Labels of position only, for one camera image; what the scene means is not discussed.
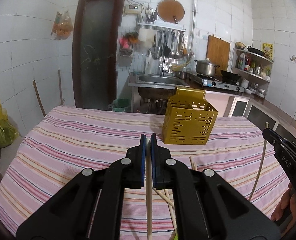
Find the person's right hand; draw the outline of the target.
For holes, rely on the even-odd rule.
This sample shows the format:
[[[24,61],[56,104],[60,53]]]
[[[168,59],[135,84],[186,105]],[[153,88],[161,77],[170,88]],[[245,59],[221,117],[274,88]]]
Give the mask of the person's right hand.
[[[280,202],[278,203],[271,215],[271,220],[273,222],[278,221],[281,219],[286,207],[289,206],[292,215],[292,220],[289,222],[287,230],[289,230],[296,222],[296,193],[291,195],[290,193],[292,189],[292,184],[289,183],[287,191],[283,194]]]

